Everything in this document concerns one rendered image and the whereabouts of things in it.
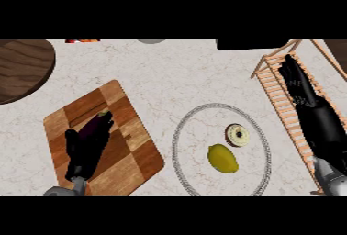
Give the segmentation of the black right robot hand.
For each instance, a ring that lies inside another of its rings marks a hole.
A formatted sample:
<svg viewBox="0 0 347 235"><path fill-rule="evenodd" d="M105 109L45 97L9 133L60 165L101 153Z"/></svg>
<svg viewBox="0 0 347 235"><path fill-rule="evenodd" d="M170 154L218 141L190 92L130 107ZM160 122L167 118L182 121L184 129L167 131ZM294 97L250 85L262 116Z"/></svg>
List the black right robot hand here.
<svg viewBox="0 0 347 235"><path fill-rule="evenodd" d="M305 70L290 55L278 71L285 79L314 155L347 175L347 132L337 111L327 99L317 95Z"/></svg>

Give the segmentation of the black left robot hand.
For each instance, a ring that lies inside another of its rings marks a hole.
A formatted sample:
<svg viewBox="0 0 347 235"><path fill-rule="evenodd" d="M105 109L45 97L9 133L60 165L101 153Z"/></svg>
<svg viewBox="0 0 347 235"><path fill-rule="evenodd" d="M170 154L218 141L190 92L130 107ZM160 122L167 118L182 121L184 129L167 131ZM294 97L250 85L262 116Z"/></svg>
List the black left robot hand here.
<svg viewBox="0 0 347 235"><path fill-rule="evenodd" d="M89 180L94 176L104 149L108 145L110 129L114 121L108 121L96 132L83 140L77 131L65 131L67 153L70 156L65 179L73 181L77 177Z"/></svg>

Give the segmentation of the pale wooden tiered shelf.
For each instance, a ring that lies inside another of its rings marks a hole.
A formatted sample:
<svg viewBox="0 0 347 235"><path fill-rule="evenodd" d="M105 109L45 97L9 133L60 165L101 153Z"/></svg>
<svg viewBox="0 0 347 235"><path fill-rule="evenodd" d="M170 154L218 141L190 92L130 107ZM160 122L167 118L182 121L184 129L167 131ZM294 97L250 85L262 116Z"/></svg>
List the pale wooden tiered shelf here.
<svg viewBox="0 0 347 235"><path fill-rule="evenodd" d="M290 96L285 79L278 71L281 62L285 60L287 55L291 56L291 58L299 62L300 67L305 69L309 83L314 86L315 95L322 97L333 107L333 110L339 116L339 123L342 124L343 130L346 132L347 118L343 117L340 111L337 110L337 106L331 102L331 98L322 90L319 82L315 80L315 77L305 64L302 63L300 57L296 54L296 50L302 42L303 41L300 39L293 39L285 46L277 49L269 55L265 55L262 57L252 77L256 77L260 82L269 100L272 102L277 115L281 118L287 133L290 134L290 139L306 164L309 174L318 186L318 190L312 191L312 194L324 195L330 189L330 184L324 180L322 174L325 176L339 177L339 171L333 169L333 166L328 163L325 163L324 165L318 165L315 162L315 154L309 142L306 141L300 118L296 111L296 103L293 101L293 97Z"/></svg>

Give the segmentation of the yellow lemon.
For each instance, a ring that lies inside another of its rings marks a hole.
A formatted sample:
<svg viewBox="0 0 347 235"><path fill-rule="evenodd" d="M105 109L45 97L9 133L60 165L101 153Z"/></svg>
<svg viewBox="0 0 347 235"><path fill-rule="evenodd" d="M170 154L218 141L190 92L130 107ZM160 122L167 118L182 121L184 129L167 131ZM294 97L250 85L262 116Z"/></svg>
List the yellow lemon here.
<svg viewBox="0 0 347 235"><path fill-rule="evenodd" d="M240 170L235 154L222 144L209 147L207 158L212 166L222 173L235 173Z"/></svg>

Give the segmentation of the dark purple eggplant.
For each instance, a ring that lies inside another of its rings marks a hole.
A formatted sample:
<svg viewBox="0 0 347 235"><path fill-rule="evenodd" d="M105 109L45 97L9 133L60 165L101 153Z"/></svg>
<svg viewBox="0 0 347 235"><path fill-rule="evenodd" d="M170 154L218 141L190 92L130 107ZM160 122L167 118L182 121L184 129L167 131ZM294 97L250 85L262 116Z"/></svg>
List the dark purple eggplant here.
<svg viewBox="0 0 347 235"><path fill-rule="evenodd" d="M79 142L83 147L92 145L99 148L105 147L110 138L110 129L114 125L113 114L110 111L101 112L92 118L89 123L79 131Z"/></svg>

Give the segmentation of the checkered wooden cutting board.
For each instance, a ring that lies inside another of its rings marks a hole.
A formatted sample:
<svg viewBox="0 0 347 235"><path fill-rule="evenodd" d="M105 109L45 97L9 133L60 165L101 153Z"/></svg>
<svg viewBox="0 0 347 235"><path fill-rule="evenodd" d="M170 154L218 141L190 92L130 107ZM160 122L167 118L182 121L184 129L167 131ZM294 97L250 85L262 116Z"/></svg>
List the checkered wooden cutting board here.
<svg viewBox="0 0 347 235"><path fill-rule="evenodd" d="M80 130L98 113L113 113L114 125L98 168L88 183L91 195L129 195L164 167L164 160L142 125L119 81L113 80L61 108L43 120L58 185L73 188L65 179L70 157L65 130Z"/></svg>

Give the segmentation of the white frosted chocolate donut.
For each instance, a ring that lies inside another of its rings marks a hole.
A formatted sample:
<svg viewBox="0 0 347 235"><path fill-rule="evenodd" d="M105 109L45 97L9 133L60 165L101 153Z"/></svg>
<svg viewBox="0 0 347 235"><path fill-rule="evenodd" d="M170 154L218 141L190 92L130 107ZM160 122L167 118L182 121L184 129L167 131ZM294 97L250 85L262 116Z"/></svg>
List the white frosted chocolate donut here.
<svg viewBox="0 0 347 235"><path fill-rule="evenodd" d="M225 138L234 147L244 147L250 143L250 132L240 124L231 124L225 129Z"/></svg>

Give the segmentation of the dark brown wooden object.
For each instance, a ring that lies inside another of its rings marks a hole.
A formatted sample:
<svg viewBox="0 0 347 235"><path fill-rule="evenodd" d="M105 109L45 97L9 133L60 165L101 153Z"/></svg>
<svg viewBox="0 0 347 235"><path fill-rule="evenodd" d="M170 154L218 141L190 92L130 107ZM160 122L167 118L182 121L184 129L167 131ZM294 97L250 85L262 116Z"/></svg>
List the dark brown wooden object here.
<svg viewBox="0 0 347 235"><path fill-rule="evenodd" d="M347 39L327 39L324 42L336 56L343 71L347 72Z"/></svg>

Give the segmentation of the black appliance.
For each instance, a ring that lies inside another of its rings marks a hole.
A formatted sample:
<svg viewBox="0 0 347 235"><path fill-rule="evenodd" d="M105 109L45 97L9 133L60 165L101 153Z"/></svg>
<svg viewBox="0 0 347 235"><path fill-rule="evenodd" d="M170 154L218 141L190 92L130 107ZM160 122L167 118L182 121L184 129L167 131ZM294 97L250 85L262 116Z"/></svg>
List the black appliance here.
<svg viewBox="0 0 347 235"><path fill-rule="evenodd" d="M243 40L219 39L219 50L257 50L281 48L290 41L287 39Z"/></svg>

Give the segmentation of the round dark wooden board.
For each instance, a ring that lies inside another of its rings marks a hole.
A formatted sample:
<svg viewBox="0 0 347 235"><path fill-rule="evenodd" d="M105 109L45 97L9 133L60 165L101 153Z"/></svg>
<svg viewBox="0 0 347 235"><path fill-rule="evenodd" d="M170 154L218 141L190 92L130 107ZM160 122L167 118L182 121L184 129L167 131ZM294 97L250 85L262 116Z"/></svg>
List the round dark wooden board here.
<svg viewBox="0 0 347 235"><path fill-rule="evenodd" d="M42 88L55 66L57 51L46 39L0 39L0 105Z"/></svg>

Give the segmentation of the red and orange object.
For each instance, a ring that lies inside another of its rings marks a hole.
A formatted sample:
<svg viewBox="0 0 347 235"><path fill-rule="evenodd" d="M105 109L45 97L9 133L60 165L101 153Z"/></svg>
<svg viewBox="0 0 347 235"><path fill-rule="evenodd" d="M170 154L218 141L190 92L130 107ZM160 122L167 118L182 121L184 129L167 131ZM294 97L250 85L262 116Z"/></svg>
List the red and orange object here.
<svg viewBox="0 0 347 235"><path fill-rule="evenodd" d="M74 44L74 43L91 43L91 42L99 42L99 39L67 39L65 43Z"/></svg>

